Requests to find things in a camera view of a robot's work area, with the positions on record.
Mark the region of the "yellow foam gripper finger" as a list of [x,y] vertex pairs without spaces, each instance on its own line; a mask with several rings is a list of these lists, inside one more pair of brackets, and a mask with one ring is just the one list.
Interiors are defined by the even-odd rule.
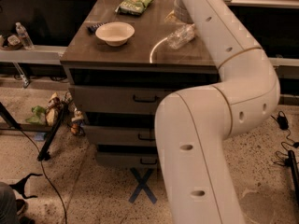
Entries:
[[176,23],[176,16],[174,11],[171,11],[164,19],[165,23]]

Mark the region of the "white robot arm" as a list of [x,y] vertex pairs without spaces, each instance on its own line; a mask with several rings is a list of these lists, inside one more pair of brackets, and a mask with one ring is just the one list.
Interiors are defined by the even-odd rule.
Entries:
[[220,82],[159,104],[155,138],[174,224],[245,224],[223,140],[268,119],[280,96],[261,45],[222,0],[182,0]]

